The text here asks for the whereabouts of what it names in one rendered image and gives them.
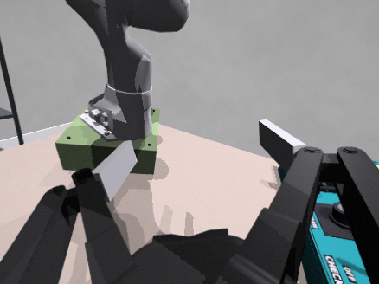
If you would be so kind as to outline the teal control console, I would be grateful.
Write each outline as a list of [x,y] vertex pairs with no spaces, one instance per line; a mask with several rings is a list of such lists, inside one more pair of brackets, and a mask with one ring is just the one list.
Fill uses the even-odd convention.
[[321,182],[301,261],[307,284],[370,284],[333,183]]

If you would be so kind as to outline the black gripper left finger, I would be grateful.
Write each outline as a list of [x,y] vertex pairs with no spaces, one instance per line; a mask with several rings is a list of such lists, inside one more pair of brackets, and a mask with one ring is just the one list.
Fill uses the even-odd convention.
[[49,189],[0,261],[0,284],[59,284],[78,213],[92,284],[145,284],[106,204],[137,162],[127,140],[93,171],[73,173],[74,188]]

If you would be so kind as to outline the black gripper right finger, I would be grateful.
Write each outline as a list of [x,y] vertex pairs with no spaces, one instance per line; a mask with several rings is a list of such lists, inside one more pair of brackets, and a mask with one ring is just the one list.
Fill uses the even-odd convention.
[[334,184],[370,284],[379,284],[379,168],[361,149],[323,153],[267,119],[259,132],[287,174],[215,284],[283,284],[286,274],[298,282],[321,182]]

